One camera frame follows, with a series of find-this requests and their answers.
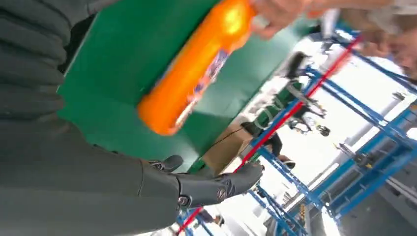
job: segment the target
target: blue metal shelf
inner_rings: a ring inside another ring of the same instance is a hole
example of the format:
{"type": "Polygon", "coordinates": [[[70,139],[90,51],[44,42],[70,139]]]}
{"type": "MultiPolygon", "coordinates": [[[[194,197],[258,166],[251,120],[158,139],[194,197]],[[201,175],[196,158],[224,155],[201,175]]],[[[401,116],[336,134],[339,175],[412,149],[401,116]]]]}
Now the blue metal shelf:
{"type": "MultiPolygon", "coordinates": [[[[339,30],[344,30],[353,37],[358,35],[357,31],[350,30],[345,26],[342,26],[339,30]]],[[[339,38],[334,37],[332,39],[334,43],[341,44],[346,47],[347,43],[339,42],[339,38]]],[[[382,73],[404,86],[410,92],[417,94],[417,89],[406,81],[407,77],[387,71],[372,60],[359,55],[357,52],[353,52],[353,54],[361,58],[370,66],[380,70],[382,73]]],[[[310,78],[309,83],[303,90],[303,93],[307,94],[322,74],[311,67],[307,67],[304,73],[310,78]]],[[[334,217],[335,220],[339,220],[343,215],[347,214],[350,210],[357,206],[360,201],[378,189],[378,187],[380,187],[390,175],[396,173],[407,163],[417,157],[417,142],[408,138],[404,130],[400,128],[400,125],[407,120],[407,117],[416,116],[416,113],[408,108],[393,121],[388,122],[384,119],[384,117],[356,99],[335,82],[326,80],[322,85],[322,89],[332,95],[335,99],[341,101],[344,105],[352,109],[366,121],[380,129],[379,133],[377,133],[355,153],[356,155],[370,154],[371,151],[377,147],[377,145],[387,138],[395,141],[397,147],[384,157],[379,158],[379,160],[372,166],[360,169],[361,175],[356,178],[342,193],[335,196],[330,203],[323,203],[321,200],[322,195],[347,172],[351,171],[353,168],[358,168],[353,159],[349,159],[347,162],[339,166],[338,169],[330,174],[315,189],[309,190],[308,186],[302,183],[282,162],[277,160],[273,154],[266,150],[266,148],[261,147],[257,150],[257,152],[263,156],[285,179],[293,183],[300,193],[304,194],[309,203],[312,203],[319,210],[326,209],[330,216],[334,217]]],[[[272,125],[265,132],[263,132],[260,137],[252,140],[251,145],[255,145],[255,143],[262,139],[272,129],[272,127],[279,123],[282,118],[296,106],[298,102],[299,100],[295,99],[286,109],[281,111],[273,120],[272,125]]],[[[267,192],[264,191],[264,189],[261,187],[258,187],[258,189],[266,196],[269,205],[275,212],[272,211],[254,192],[250,191],[249,193],[261,204],[262,207],[268,210],[268,212],[278,222],[281,229],[285,230],[292,236],[297,234],[306,234],[304,228],[300,228],[300,225],[291,214],[286,213],[282,207],[278,205],[267,192]],[[298,228],[298,231],[293,231],[288,226],[287,222],[290,222],[295,228],[298,228]]]]}

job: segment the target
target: person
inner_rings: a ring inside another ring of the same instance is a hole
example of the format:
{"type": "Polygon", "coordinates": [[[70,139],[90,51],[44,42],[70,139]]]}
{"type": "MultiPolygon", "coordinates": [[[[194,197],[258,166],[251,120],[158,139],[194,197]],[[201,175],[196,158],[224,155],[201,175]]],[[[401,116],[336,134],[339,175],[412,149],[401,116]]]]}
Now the person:
{"type": "Polygon", "coordinates": [[[177,161],[147,163],[90,145],[57,116],[57,66],[70,30],[114,2],[0,1],[0,235],[154,231],[181,209],[220,203],[262,176],[256,163],[213,178],[172,174],[177,161]]]}
{"type": "Polygon", "coordinates": [[[211,214],[206,209],[202,209],[198,213],[197,217],[199,217],[199,219],[201,219],[206,224],[214,223],[214,224],[221,227],[225,223],[225,220],[221,215],[217,215],[213,218],[211,216],[211,214]]]}
{"type": "Polygon", "coordinates": [[[366,56],[393,55],[396,64],[417,80],[416,0],[255,0],[256,11],[269,21],[254,25],[262,38],[271,38],[306,11],[341,8],[341,17],[362,31],[366,56]]]}
{"type": "MultiPolygon", "coordinates": [[[[259,137],[263,133],[263,130],[256,126],[253,122],[243,122],[240,125],[244,130],[246,130],[246,132],[251,134],[254,138],[259,137]]],[[[282,141],[279,138],[278,133],[275,132],[273,135],[271,135],[271,137],[264,143],[264,146],[272,153],[272,155],[274,155],[279,161],[286,165],[288,169],[292,170],[295,168],[295,161],[281,154],[282,141]]],[[[258,157],[259,155],[254,155],[251,158],[251,161],[257,161],[258,157]]]]}

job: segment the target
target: finger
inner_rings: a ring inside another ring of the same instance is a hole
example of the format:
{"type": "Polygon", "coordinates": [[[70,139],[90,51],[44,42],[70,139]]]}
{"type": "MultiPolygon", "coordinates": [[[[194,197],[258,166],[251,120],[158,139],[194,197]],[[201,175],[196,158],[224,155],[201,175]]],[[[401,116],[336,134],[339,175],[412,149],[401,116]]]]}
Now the finger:
{"type": "Polygon", "coordinates": [[[286,19],[286,12],[279,9],[275,4],[268,0],[257,0],[253,3],[255,11],[266,18],[272,26],[283,24],[286,19]]]}

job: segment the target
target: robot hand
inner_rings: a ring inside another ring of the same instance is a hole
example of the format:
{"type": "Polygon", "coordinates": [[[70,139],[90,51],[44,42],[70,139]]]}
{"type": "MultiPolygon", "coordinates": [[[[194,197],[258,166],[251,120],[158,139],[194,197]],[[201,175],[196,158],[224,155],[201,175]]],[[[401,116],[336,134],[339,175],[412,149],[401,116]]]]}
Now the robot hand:
{"type": "Polygon", "coordinates": [[[236,173],[223,174],[215,178],[178,174],[178,204],[185,208],[218,204],[226,198],[248,191],[259,181],[262,171],[262,165],[248,163],[236,173]]]}

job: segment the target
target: green surface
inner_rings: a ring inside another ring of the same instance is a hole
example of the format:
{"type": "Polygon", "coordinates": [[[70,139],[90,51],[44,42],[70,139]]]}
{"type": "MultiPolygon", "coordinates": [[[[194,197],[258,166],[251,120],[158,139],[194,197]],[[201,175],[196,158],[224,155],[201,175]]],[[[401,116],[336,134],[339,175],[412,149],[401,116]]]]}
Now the green surface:
{"type": "Polygon", "coordinates": [[[183,129],[158,136],[138,120],[135,106],[215,2],[123,0],[104,10],[59,89],[66,100],[60,115],[76,123],[91,143],[147,160],[180,154],[182,171],[188,169],[309,25],[299,20],[270,42],[251,38],[227,61],[183,129]]]}

